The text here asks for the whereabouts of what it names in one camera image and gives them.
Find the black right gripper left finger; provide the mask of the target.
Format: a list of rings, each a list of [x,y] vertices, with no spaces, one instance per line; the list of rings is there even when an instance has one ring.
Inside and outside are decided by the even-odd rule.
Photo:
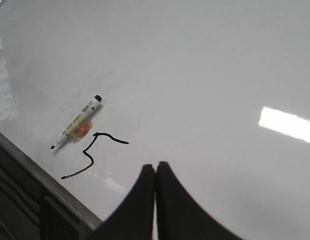
[[[91,240],[151,240],[155,202],[155,170],[145,164],[122,203],[89,236]]]

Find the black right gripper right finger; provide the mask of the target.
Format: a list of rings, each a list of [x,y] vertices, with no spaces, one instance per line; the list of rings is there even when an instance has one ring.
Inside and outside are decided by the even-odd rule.
[[[211,217],[182,186],[168,162],[155,176],[157,232],[160,240],[239,240]]]

